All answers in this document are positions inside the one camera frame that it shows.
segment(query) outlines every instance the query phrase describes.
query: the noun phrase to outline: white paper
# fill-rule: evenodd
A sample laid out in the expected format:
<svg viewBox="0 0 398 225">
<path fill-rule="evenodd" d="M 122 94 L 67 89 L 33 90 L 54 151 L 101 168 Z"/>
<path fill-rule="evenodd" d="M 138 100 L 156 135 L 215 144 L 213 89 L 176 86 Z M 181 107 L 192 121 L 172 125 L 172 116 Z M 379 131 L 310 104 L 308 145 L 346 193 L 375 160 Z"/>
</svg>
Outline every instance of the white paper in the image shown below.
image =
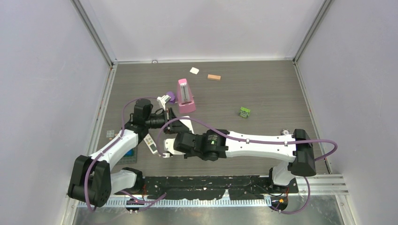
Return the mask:
<svg viewBox="0 0 398 225">
<path fill-rule="evenodd" d="M 198 74 L 199 69 L 196 69 L 195 67 L 192 67 L 192 69 L 189 72 L 191 72 L 193 74 Z"/>
</svg>

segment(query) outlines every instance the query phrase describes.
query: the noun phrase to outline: green toy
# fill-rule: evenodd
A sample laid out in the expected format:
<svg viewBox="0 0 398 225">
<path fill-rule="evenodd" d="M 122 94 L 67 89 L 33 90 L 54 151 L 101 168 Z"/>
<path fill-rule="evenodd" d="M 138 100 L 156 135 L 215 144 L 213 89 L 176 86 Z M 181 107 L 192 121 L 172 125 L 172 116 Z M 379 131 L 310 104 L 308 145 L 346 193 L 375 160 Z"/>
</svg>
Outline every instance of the green toy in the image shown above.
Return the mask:
<svg viewBox="0 0 398 225">
<path fill-rule="evenodd" d="M 238 113 L 238 115 L 242 118 L 249 118 L 250 115 L 250 109 L 246 109 L 245 107 L 240 107 L 240 112 Z"/>
</svg>

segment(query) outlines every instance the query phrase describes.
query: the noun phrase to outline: white wall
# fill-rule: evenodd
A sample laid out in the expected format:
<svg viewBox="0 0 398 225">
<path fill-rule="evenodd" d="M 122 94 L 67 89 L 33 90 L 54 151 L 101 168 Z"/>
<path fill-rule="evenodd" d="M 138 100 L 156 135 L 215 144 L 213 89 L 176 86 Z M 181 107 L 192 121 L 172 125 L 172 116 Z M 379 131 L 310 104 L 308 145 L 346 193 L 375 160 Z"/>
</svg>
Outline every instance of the white wall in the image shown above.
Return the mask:
<svg viewBox="0 0 398 225">
<path fill-rule="evenodd" d="M 55 225 L 108 66 L 69 0 L 0 1 L 0 218 Z"/>
<path fill-rule="evenodd" d="M 299 68 L 362 224 L 397 224 L 398 2 L 335 1 Z"/>
<path fill-rule="evenodd" d="M 293 58 L 323 0 L 89 0 L 118 61 Z"/>
</svg>

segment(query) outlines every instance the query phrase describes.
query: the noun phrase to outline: orange block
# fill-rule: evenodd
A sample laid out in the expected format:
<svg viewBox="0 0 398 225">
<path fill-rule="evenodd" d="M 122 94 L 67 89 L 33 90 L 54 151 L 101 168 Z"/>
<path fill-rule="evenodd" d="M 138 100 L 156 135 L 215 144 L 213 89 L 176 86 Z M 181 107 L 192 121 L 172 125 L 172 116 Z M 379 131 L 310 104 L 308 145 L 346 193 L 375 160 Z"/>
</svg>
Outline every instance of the orange block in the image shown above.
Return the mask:
<svg viewBox="0 0 398 225">
<path fill-rule="evenodd" d="M 215 81 L 221 80 L 221 76 L 218 76 L 218 75 L 211 75 L 211 74 L 209 74 L 209 75 L 207 75 L 207 78 L 208 78 L 209 80 L 215 80 Z"/>
</svg>

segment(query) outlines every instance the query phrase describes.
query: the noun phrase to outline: wooden table surface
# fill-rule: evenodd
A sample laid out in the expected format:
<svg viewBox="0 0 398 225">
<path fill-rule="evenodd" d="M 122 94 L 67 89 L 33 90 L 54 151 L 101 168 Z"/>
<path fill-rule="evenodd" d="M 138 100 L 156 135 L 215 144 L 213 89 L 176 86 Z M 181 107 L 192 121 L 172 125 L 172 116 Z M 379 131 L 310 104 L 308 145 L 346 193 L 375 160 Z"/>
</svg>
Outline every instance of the wooden table surface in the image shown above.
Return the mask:
<svg viewBox="0 0 398 225">
<path fill-rule="evenodd" d="M 191 67 L 199 69 L 197 75 Z M 208 74 L 220 75 L 220 81 L 207 79 Z M 121 127 L 121 110 L 137 97 L 158 97 L 167 91 L 176 92 L 177 81 L 186 78 L 194 95 L 197 110 L 189 116 L 219 129 L 252 135 L 279 135 L 283 128 L 291 132 L 295 128 L 307 131 L 316 138 L 314 127 L 291 61 L 238 61 L 194 62 L 158 64 L 120 64 L 107 105 L 98 149 L 109 142 L 107 130 L 118 132 Z M 153 101 L 154 110 L 158 108 Z M 250 117 L 237 115 L 240 107 L 251 109 Z M 125 119 L 133 112 L 134 103 L 127 107 Z M 172 106 L 177 115 L 178 106 Z M 196 134 L 207 129 L 193 122 Z M 159 130 L 150 130 L 156 139 Z M 174 135 L 162 135 L 172 138 Z M 321 155 L 314 145 L 315 157 Z M 215 162 L 197 157 L 182 156 L 160 158 L 153 155 L 145 143 L 138 146 L 137 163 L 117 165 L 114 172 L 123 167 L 141 170 L 145 176 L 192 175 L 268 175 L 279 160 L 261 157 L 221 158 Z M 327 173 L 323 161 L 316 162 L 318 174 Z"/>
</svg>

